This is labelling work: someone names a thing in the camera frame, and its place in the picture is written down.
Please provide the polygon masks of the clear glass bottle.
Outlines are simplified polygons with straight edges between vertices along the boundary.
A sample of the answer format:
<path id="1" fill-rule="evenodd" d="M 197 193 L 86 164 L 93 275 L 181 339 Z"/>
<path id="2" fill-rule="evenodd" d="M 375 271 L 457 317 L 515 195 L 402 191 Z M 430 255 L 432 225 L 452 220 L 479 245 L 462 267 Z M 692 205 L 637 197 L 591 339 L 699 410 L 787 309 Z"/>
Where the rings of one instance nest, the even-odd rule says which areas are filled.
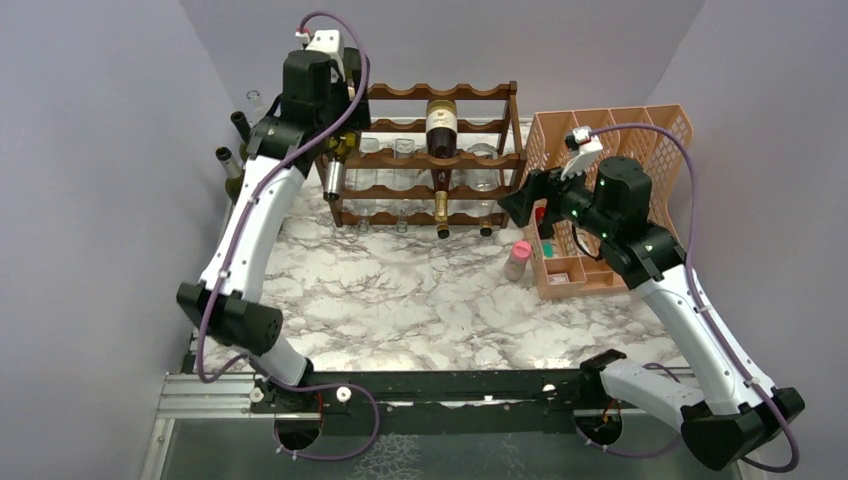
<path id="1" fill-rule="evenodd" d="M 246 92 L 245 98 L 251 107 L 250 124 L 255 125 L 261 121 L 267 113 L 266 103 L 261 93 L 252 89 Z"/>

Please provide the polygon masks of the green wine bottle cream label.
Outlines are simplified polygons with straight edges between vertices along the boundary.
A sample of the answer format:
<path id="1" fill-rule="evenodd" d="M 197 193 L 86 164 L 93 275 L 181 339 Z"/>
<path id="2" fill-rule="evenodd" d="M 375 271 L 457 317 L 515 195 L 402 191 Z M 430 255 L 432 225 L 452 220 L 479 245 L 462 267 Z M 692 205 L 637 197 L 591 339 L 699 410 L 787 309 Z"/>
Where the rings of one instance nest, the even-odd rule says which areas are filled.
<path id="1" fill-rule="evenodd" d="M 250 141 L 251 125 L 247 120 L 245 113 L 241 110 L 233 111 L 230 114 L 230 121 L 241 139 L 239 157 L 242 163 L 246 163 L 249 158 L 248 144 Z"/>

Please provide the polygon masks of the green wine bottle white label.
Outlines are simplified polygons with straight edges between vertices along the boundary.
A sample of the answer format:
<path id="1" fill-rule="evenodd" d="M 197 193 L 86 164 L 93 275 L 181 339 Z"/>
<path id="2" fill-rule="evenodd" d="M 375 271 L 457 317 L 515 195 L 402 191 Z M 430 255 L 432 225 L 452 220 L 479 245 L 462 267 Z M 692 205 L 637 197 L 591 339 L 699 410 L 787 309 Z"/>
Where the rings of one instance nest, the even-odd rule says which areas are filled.
<path id="1" fill-rule="evenodd" d="M 226 178 L 224 190 L 233 205 L 236 205 L 244 182 L 244 170 L 233 157 L 232 151 L 221 146 L 215 150 L 215 157 L 223 168 Z"/>

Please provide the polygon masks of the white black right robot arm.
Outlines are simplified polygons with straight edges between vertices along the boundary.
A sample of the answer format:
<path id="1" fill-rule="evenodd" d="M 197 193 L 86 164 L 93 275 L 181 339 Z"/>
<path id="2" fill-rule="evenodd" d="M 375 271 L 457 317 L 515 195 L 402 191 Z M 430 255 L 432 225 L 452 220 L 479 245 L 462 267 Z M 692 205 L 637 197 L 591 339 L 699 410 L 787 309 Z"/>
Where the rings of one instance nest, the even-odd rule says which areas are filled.
<path id="1" fill-rule="evenodd" d="M 545 224 L 565 220 L 595 236 L 603 260 L 662 322 L 698 381 L 697 388 L 675 383 L 610 350 L 581 364 L 579 398 L 644 410 L 679 432 L 702 465 L 721 470 L 774 439 L 804 401 L 759 371 L 708 305 L 684 247 L 649 219 L 651 192 L 637 160 L 614 156 L 600 163 L 593 188 L 583 175 L 534 169 L 499 205 L 526 227 L 543 202 Z"/>

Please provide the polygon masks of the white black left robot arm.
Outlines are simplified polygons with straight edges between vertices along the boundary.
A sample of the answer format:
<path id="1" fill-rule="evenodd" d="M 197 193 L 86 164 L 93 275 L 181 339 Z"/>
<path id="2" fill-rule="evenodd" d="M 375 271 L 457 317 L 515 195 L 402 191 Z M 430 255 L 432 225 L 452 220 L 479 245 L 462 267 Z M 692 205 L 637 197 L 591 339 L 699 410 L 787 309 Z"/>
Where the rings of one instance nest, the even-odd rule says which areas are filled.
<path id="1" fill-rule="evenodd" d="M 176 300 L 199 330 L 196 369 L 203 369 L 207 338 L 247 358 L 273 381 L 285 407 L 313 401 L 312 362 L 282 333 L 283 314 L 261 304 L 271 250 L 285 215 L 326 140 L 369 126 L 369 60 L 346 47 L 339 59 L 295 50 L 283 63 L 283 90 L 267 113 L 243 135 L 248 158 L 240 195 L 215 254 L 196 283 L 180 284 Z"/>

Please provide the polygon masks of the clear bottle in lower rack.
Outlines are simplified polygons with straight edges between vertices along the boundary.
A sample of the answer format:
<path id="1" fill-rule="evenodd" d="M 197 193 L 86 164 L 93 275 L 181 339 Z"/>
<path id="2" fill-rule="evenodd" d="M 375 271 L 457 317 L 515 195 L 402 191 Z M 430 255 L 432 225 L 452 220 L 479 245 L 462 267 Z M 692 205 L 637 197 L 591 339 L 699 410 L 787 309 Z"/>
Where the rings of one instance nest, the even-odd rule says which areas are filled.
<path id="1" fill-rule="evenodd" d="M 487 143 L 476 143 L 468 152 L 483 159 L 499 157 L 497 149 Z M 500 186 L 500 174 L 496 169 L 469 169 L 465 173 L 465 184 L 475 192 L 491 192 Z M 493 234 L 492 215 L 496 201 L 493 199 L 471 199 L 465 202 L 466 212 L 478 220 L 479 234 L 490 237 Z"/>

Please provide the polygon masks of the pink capped small bottle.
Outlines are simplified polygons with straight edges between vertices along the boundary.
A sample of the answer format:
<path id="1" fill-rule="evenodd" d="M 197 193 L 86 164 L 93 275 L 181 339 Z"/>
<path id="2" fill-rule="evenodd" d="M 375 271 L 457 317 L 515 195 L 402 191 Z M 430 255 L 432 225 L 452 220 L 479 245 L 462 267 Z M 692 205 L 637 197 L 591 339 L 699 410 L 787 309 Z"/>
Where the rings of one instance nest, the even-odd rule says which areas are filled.
<path id="1" fill-rule="evenodd" d="M 515 242 L 503 266 L 504 277 L 511 281 L 519 281 L 525 274 L 529 259 L 532 257 L 532 245 L 526 240 Z"/>

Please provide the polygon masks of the clear glass in rack middle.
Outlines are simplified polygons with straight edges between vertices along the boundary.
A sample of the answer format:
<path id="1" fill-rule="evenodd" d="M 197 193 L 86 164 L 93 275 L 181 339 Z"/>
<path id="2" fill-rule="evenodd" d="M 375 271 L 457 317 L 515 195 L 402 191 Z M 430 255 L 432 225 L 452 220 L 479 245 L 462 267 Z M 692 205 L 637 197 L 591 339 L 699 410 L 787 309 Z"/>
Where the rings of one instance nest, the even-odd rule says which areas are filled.
<path id="1" fill-rule="evenodd" d="M 396 160 L 405 160 L 414 156 L 416 153 L 416 145 L 413 139 L 397 138 L 394 141 L 394 158 Z M 410 174 L 407 169 L 396 169 L 393 173 L 391 187 L 396 191 L 406 191 L 414 186 L 410 179 Z M 394 212 L 397 216 L 395 229 L 398 233 L 406 233 L 408 231 L 408 216 L 412 209 L 412 201 L 406 196 L 397 200 L 394 204 Z"/>

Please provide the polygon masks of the dark bottle gold foil neck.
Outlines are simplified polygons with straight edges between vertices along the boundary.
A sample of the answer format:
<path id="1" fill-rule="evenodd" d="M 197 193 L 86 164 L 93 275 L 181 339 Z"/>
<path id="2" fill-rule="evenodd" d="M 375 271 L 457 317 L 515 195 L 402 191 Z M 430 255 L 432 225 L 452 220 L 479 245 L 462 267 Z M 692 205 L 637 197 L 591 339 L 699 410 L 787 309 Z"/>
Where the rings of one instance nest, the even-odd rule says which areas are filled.
<path id="1" fill-rule="evenodd" d="M 452 100 L 430 100 L 426 106 L 425 134 L 427 154 L 437 159 L 451 159 L 457 155 L 458 116 Z M 450 236 L 448 225 L 448 192 L 451 169 L 431 169 L 434 189 L 434 221 L 439 239 Z"/>

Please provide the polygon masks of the brown wooden wine rack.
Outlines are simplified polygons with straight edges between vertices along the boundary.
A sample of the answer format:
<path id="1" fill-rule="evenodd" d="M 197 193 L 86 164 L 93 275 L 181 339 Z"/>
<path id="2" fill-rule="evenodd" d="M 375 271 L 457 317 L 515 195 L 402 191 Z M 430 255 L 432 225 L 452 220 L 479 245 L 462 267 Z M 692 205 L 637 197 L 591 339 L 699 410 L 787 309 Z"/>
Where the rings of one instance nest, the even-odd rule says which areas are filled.
<path id="1" fill-rule="evenodd" d="M 370 225 L 393 225 L 404 220 L 409 225 L 447 225 L 470 226 L 488 221 L 494 226 L 503 227 L 508 217 L 503 213 L 487 213 L 472 216 L 468 213 L 448 212 L 449 200 L 492 201 L 517 189 L 518 181 L 527 166 L 527 155 L 521 139 L 517 105 L 518 85 L 515 81 L 501 83 L 490 89 L 479 89 L 468 83 L 459 83 L 449 89 L 436 89 L 427 83 L 417 83 L 406 89 L 391 87 L 385 83 L 375 83 L 368 91 L 369 98 L 375 101 L 502 101 L 504 111 L 499 119 L 486 123 L 474 123 L 467 119 L 458 121 L 460 134 L 496 134 L 498 136 L 497 156 L 485 158 L 460 149 L 449 158 L 438 158 L 426 152 L 414 153 L 406 158 L 396 158 L 394 152 L 386 148 L 374 153 L 349 153 L 345 159 L 346 171 L 360 170 L 411 170 L 422 172 L 427 177 L 435 170 L 492 170 L 498 174 L 500 185 L 492 190 L 475 190 L 467 185 L 458 185 L 440 189 L 416 184 L 409 187 L 394 187 L 373 184 L 366 188 L 353 188 L 346 185 L 346 176 L 331 170 L 335 159 L 324 155 L 317 161 L 317 169 L 323 187 L 333 192 L 326 198 L 330 206 L 335 225 L 355 225 L 365 220 Z M 434 212 L 407 212 L 404 216 L 390 211 L 375 211 L 371 215 L 359 215 L 343 210 L 349 200 L 373 201 L 412 201 L 424 200 L 434 203 Z"/>

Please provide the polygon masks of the orange plastic file organizer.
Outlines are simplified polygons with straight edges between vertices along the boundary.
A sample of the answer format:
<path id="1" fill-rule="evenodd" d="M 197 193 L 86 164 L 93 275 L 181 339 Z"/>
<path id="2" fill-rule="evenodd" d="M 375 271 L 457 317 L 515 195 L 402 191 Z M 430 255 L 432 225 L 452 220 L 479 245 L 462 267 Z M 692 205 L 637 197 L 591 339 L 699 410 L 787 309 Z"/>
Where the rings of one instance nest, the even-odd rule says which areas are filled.
<path id="1" fill-rule="evenodd" d="M 623 123 L 648 123 L 665 128 L 685 146 L 693 137 L 689 119 L 678 104 L 539 112 L 533 117 L 525 142 L 527 161 L 522 178 L 526 179 L 534 169 L 548 170 L 567 164 L 571 154 L 564 139 L 571 130 Z M 601 160 L 625 156 L 640 162 L 653 182 L 649 219 L 675 233 L 667 202 L 684 160 L 673 142 L 662 134 L 642 129 L 607 132 L 600 136 L 600 141 Z M 553 236 L 542 240 L 537 233 L 538 220 L 535 217 L 522 232 L 533 247 L 530 263 L 540 298 L 558 300 L 627 291 L 624 281 L 606 263 L 579 251 L 569 222 L 555 224 Z"/>

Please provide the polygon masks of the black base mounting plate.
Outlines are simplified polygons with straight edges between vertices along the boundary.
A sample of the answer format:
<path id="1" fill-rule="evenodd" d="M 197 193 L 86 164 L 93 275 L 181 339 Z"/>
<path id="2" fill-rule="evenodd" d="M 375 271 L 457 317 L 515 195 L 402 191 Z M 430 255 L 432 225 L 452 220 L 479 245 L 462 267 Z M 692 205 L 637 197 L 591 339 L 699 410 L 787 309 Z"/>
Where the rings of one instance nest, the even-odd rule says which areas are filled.
<path id="1" fill-rule="evenodd" d="M 314 372 L 304 392 L 255 380 L 250 410 L 328 436 L 570 434 L 614 411 L 578 369 Z"/>

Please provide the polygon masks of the aluminium frame rail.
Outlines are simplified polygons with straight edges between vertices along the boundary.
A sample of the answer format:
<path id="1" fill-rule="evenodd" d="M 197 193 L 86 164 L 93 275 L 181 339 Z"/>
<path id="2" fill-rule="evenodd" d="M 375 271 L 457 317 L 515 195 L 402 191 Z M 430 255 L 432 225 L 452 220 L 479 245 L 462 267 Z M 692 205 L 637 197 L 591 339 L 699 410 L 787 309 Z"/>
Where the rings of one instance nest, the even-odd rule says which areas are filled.
<path id="1" fill-rule="evenodd" d="M 201 352 L 203 369 L 220 376 L 211 383 L 203 382 L 196 369 L 198 338 L 199 330 L 194 352 L 194 369 L 187 374 L 169 375 L 164 380 L 157 404 L 154 430 L 140 474 L 143 479 L 162 478 L 167 455 L 176 444 L 174 435 L 178 421 L 254 419 L 257 415 L 250 410 L 249 398 L 254 389 L 254 382 L 271 381 L 237 351 L 207 338 Z"/>

